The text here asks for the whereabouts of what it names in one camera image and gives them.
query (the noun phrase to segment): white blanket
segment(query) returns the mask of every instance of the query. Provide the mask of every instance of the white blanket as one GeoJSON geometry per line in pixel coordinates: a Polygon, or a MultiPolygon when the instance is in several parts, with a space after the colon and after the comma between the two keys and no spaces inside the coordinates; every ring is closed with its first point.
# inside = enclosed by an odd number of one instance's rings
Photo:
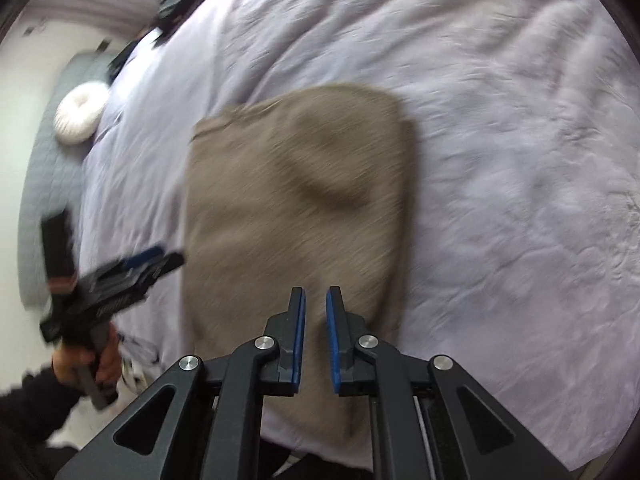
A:
{"type": "MultiPolygon", "coordinates": [[[[83,270],[181,247],[201,118],[377,86],[419,132],[401,350],[451,355],[569,468],[619,442],[640,401],[640,70],[598,0],[207,0],[137,54],[86,164],[83,270]]],[[[164,366],[191,351],[180,275],[119,323],[164,366]]],[[[263,434],[370,465],[272,413],[263,434]]]]}

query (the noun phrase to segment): brown fabric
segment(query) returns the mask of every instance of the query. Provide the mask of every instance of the brown fabric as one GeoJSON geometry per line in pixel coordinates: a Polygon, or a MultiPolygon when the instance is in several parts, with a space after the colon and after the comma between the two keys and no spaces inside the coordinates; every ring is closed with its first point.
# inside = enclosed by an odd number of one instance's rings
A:
{"type": "Polygon", "coordinates": [[[369,438],[363,398],[334,395],[325,295],[387,340],[404,303],[415,136],[399,103],[326,86],[196,126],[188,168],[185,305],[196,351],[231,353],[306,289],[302,385],[265,402],[330,446],[369,438]]]}

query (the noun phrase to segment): blue rubber strip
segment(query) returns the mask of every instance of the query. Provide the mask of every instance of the blue rubber strip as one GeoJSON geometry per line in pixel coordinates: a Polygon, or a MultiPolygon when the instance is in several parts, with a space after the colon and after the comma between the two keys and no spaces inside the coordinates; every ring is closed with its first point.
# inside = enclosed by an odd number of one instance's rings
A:
{"type": "Polygon", "coordinates": [[[298,306],[298,321],[296,323],[296,339],[293,346],[293,389],[297,393],[300,390],[300,378],[302,376],[302,348],[305,340],[306,296],[305,291],[300,295],[298,306]]]}
{"type": "Polygon", "coordinates": [[[340,393],[340,352],[338,351],[338,333],[335,327],[334,302],[331,292],[326,294],[326,328],[329,336],[329,352],[331,352],[331,379],[334,392],[340,393]]]}
{"type": "Polygon", "coordinates": [[[161,245],[153,246],[151,248],[148,248],[146,251],[134,254],[133,256],[124,260],[122,263],[122,268],[125,270],[135,269],[145,262],[148,262],[153,258],[157,258],[158,256],[162,256],[163,254],[164,247],[162,247],[161,245]]]}

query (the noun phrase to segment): triangular cutout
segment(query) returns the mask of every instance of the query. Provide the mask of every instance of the triangular cutout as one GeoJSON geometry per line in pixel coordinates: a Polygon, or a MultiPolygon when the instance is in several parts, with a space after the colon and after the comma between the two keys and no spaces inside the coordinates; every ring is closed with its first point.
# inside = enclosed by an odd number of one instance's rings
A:
{"type": "Polygon", "coordinates": [[[127,447],[140,455],[150,455],[156,445],[175,389],[165,386],[149,400],[133,418],[113,436],[119,446],[127,447]]]}
{"type": "Polygon", "coordinates": [[[475,393],[466,386],[460,386],[457,393],[481,455],[513,444],[514,434],[475,393]]]}

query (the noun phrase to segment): person's arm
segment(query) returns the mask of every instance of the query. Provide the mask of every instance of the person's arm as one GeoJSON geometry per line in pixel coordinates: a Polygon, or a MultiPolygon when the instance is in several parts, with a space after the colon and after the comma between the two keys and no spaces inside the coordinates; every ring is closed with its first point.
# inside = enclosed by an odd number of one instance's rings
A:
{"type": "MultiPolygon", "coordinates": [[[[76,368],[94,360],[94,355],[78,347],[62,345],[52,358],[51,368],[35,377],[26,376],[21,388],[0,397],[0,421],[31,445],[46,441],[62,428],[82,392],[76,368]]],[[[112,328],[110,343],[100,357],[98,383],[113,384],[122,373],[118,340],[112,328]]]]}

